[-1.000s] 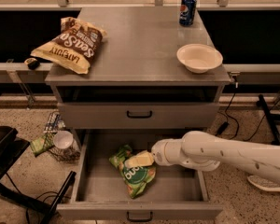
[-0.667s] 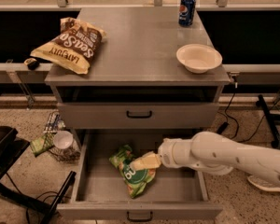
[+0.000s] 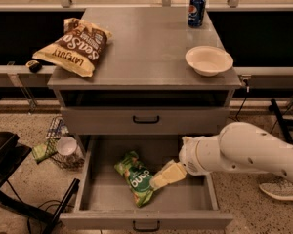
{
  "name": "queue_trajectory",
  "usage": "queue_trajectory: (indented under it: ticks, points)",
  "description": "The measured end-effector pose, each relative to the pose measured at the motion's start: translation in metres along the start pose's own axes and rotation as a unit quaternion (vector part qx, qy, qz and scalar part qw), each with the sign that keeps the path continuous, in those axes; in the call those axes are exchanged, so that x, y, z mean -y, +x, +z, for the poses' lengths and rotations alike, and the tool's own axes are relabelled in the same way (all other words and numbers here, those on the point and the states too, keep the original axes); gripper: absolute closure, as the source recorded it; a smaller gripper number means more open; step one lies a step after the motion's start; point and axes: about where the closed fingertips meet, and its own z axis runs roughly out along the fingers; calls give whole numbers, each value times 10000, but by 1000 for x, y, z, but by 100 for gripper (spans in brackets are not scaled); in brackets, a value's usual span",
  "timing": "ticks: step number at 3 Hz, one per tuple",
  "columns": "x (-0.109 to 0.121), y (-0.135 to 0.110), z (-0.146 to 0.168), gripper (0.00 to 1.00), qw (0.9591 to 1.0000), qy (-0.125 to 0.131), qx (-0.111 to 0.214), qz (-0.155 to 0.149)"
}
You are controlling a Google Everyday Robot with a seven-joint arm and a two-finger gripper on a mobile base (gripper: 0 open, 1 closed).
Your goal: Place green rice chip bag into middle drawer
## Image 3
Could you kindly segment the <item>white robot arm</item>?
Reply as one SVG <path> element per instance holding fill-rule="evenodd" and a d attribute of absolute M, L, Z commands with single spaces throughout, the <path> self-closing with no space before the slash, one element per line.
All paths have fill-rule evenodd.
<path fill-rule="evenodd" d="M 179 160 L 165 164 L 150 185 L 157 190 L 187 174 L 212 172 L 272 173 L 293 183 L 293 145 L 252 124 L 233 122 L 215 136 L 185 136 Z"/>

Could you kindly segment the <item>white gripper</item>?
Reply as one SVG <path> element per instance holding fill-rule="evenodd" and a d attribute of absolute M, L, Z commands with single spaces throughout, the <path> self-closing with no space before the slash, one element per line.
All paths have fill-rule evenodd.
<path fill-rule="evenodd" d="M 154 190 L 186 178 L 187 173 L 192 176 L 206 176 L 209 174 L 201 165 L 198 154 L 199 146 L 205 144 L 206 136 L 182 137 L 183 145 L 179 152 L 179 161 L 169 161 L 150 180 L 149 184 Z"/>

